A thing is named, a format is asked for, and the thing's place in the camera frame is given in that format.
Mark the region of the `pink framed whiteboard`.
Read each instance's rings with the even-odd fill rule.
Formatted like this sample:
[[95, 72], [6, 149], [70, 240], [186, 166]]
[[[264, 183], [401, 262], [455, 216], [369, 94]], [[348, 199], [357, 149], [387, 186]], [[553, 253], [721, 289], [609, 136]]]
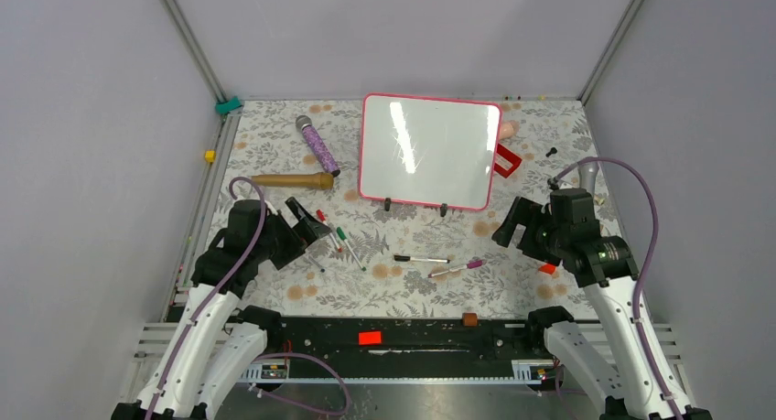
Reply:
[[358, 191], [454, 210], [490, 202], [502, 121], [494, 102], [370, 93], [362, 101]]

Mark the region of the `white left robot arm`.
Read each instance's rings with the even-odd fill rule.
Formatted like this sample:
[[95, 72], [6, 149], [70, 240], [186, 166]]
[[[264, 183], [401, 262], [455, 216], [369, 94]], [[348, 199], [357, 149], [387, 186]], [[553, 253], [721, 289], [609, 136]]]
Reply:
[[258, 200], [234, 203], [226, 226], [195, 263], [193, 286], [161, 362], [135, 401], [116, 405], [114, 419], [211, 419], [255, 358], [288, 347], [278, 312], [238, 308], [260, 264], [282, 269], [331, 233], [295, 198], [286, 206], [295, 225]]

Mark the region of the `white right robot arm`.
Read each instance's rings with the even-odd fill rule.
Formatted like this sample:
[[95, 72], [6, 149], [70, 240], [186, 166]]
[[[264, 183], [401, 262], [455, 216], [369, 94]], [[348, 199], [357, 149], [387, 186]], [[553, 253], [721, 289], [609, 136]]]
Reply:
[[591, 399], [602, 419], [708, 419], [692, 405], [665, 358], [638, 289], [639, 270], [628, 244], [604, 236], [594, 200], [582, 188], [552, 192], [547, 204], [518, 197], [491, 238], [506, 247], [517, 227], [523, 255], [561, 265], [596, 312], [614, 362], [583, 339], [560, 306], [530, 312], [524, 334], [534, 356], [558, 359]]

